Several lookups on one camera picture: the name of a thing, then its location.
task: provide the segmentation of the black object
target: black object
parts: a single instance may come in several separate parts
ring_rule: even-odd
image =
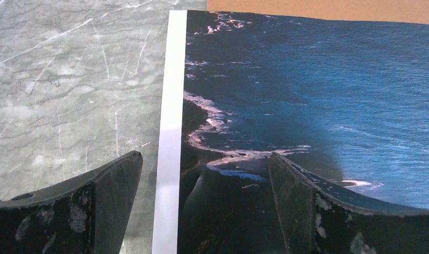
[[[287,253],[429,253],[429,210],[360,195],[276,153],[269,175]]]
[[[56,185],[0,201],[0,253],[118,254],[141,176],[131,151]]]

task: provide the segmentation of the gray marble surface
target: gray marble surface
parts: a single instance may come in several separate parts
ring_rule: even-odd
[[[204,0],[0,0],[0,199],[144,155],[121,253],[150,253],[169,10]]]

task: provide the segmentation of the cardboard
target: cardboard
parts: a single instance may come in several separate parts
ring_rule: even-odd
[[[207,0],[207,10],[429,24],[429,0]]]

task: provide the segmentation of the white paper edge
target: white paper edge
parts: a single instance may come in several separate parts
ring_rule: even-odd
[[[170,11],[161,101],[152,254],[177,253],[187,11]]]

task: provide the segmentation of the ocean water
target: ocean water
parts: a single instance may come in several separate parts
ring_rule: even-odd
[[[187,31],[185,99],[209,114],[188,141],[226,155],[208,167],[322,155],[356,192],[429,208],[429,25],[188,12]]]

